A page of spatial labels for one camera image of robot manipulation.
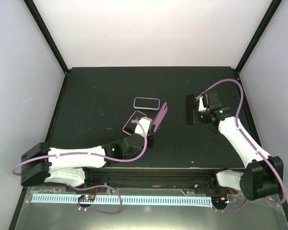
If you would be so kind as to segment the magenta phone case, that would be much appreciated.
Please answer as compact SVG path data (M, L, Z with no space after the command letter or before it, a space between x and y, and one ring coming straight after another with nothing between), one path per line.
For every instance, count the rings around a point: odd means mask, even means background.
M160 126L160 124L161 124L163 118L165 117L167 111L168 111L168 103L164 102L163 105L161 106L158 114L156 115L156 117L154 118L154 120L152 122L153 133L155 133L158 130L158 127Z

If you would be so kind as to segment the black bare phone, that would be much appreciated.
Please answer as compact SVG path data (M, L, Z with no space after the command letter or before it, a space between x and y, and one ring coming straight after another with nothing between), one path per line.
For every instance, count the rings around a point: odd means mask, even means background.
M198 108L196 102L196 96L189 95L186 97L186 116L187 124L195 125L198 121Z

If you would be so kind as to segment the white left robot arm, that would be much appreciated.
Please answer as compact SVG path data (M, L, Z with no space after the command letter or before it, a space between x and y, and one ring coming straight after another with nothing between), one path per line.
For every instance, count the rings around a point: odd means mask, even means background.
M85 168L102 168L110 162L133 162L140 159L147 148L154 145L152 134L132 134L118 140L88 149L58 149L41 142L21 156L21 186L59 183L89 191L94 184Z

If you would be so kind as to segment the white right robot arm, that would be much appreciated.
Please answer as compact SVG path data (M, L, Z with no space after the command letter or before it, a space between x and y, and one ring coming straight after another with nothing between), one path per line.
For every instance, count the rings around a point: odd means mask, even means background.
M239 190L249 201L283 191L283 161L266 152L235 117L230 107L224 107L216 91L186 98L187 123L212 124L232 145L240 157L243 172L225 169L209 180L209 189L220 193L226 187Z

